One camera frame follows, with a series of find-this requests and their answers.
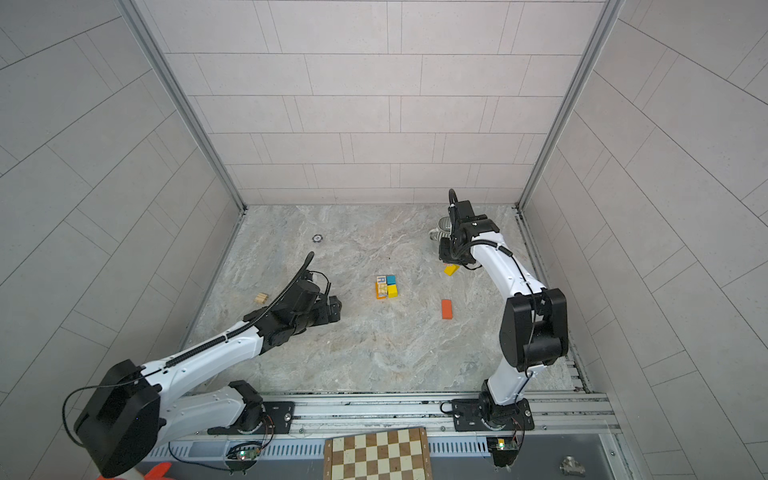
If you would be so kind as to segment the red wooden block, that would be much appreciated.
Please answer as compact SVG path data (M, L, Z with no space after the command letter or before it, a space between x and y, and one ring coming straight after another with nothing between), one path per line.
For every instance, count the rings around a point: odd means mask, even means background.
M453 304L449 299L441 301L441 318L444 320L451 320L453 318Z

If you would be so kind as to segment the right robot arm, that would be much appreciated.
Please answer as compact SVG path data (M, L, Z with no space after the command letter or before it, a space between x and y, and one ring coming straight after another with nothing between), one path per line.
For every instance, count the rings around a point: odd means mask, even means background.
M485 271L500 292L504 311L499 330L502 360L484 381L478 399L463 413L454 408L459 429L526 431L534 428L524 390L569 350L567 299L538 281L507 246L499 227L477 215L468 200L448 194L450 231L439 240L446 265Z

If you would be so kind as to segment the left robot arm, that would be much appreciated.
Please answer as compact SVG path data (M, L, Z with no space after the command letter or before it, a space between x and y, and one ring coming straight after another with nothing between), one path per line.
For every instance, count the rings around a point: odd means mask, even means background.
M342 303L309 273L268 306L194 347L137 365L111 367L74 423L74 433L105 478L133 469L157 446L196 432L271 434L262 396L244 380L204 394L194 388L222 371L285 344L308 328L336 323Z

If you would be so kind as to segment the yellow rectangular wooden block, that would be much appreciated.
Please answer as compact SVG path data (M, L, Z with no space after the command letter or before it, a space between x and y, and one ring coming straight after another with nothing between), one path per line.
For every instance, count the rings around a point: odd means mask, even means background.
M444 273L448 276L454 275L459 269L461 268L460 265L455 264L447 264L444 268Z

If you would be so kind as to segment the striped ceramic mug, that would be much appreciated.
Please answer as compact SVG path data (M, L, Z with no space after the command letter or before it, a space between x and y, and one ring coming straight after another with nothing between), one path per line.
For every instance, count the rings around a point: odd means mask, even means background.
M449 238L452 232L452 222L449 217L442 217L439 219L435 228L429 232L429 238L432 241L439 242L443 238Z

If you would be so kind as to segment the left circuit board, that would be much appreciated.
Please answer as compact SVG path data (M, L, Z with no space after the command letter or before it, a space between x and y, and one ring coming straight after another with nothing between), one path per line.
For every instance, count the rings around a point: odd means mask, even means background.
M262 451L262 443L249 441L232 446L226 455L226 459L232 462L256 462Z

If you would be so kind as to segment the circuit board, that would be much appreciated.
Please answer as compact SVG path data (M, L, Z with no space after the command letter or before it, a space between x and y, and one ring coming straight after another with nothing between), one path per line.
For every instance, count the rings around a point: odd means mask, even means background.
M232 446L226 455L226 459L232 462L256 462L262 451L262 443L249 441Z
M487 437L487 449L497 468L511 467L520 452L520 443L515 437Z

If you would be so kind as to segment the checkered chess board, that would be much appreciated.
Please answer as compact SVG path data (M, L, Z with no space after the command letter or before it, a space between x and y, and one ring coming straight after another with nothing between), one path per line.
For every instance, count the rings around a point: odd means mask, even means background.
M431 480L432 461L424 427L328 439L323 478Z

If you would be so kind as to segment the red white object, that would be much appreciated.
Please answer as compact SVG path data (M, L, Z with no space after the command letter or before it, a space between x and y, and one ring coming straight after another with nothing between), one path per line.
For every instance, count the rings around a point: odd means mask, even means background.
M171 467L171 462L162 462L152 466L147 472L142 472L138 468L132 468L113 478L99 476L97 480L173 480L169 476Z

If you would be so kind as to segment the right circuit board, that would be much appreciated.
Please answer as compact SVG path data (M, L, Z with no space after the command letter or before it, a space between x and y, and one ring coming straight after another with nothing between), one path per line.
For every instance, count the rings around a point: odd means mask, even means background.
M497 468L511 467L520 452L520 443L515 437L487 437L487 449Z

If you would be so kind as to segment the metal clamp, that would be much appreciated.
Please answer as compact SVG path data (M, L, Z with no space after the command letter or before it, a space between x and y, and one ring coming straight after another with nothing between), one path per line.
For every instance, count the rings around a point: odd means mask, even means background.
M565 456L560 463L560 471L564 476L586 476L586 468L573 456Z

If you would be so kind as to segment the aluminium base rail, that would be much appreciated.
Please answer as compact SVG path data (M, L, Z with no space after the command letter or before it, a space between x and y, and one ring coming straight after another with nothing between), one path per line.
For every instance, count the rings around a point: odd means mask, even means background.
M155 448L140 470L173 462L177 479L319 479L328 439L424 427L433 470L440 478L632 479L621 429L604 394L533 392L524 398L534 428L526 431L459 429L454 408L463 413L476 393L344 393L266 396L277 433L267 439L256 462L226 459L237 444L262 437L195 433ZM494 466L487 437L515 437L520 452L511 467ZM564 476L560 463L575 457L586 476Z

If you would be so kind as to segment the aluminium corner post right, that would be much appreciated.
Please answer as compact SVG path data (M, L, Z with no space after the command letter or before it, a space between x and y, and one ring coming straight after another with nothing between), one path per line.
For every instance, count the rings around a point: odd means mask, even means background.
M622 0L608 0L605 2L593 32L586 44L583 55L581 56L570 81L562 104L559 107L549 133L545 138L540 154L532 169L531 176L529 177L521 198L517 203L517 209L519 211L523 211L531 202L533 194L535 193L544 170L546 169L547 163L553 155L557 142L567 126L568 120L596 65L603 46L617 21L622 5Z

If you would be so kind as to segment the aluminium corner post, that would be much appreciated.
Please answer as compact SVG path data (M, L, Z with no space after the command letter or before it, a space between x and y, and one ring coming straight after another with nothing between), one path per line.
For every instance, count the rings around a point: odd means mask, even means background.
M533 194L535 193L544 170L546 169L547 163L553 155L557 142L567 126L568 120L596 65L603 46L617 21L622 5L622 0L608 0L605 2L593 32L586 44L583 55L581 56L570 81L562 104L559 107L549 133L545 138L540 154L532 169L531 176L529 177L521 198L517 203L517 209L519 211L523 211L531 202Z
M243 202L231 176L227 172L220 156L205 132L198 115L192 108L192 104L187 95L183 92L181 85L172 72L170 64L160 50L159 44L150 32L136 2L116 0L115 3L126 21L128 28L134 35L147 60L154 69L161 86L165 89L166 93L174 103L183 123L189 130L204 157L226 187L230 197L238 207L240 215L244 215L247 211L246 204Z

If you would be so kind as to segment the aluminium corner post left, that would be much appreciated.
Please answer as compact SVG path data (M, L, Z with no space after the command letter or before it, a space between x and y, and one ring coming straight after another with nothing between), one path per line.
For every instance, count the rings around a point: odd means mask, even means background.
M204 157L226 187L230 197L238 207L240 215L244 215L247 211L246 204L243 202L231 176L227 172L220 156L205 132L198 115L192 108L192 104L187 95L183 92L181 85L172 72L170 64L160 50L159 44L150 32L136 2L116 0L115 3L126 21L128 28L134 35L147 60L154 69L161 86L165 89L166 93L174 103L183 123L189 130Z

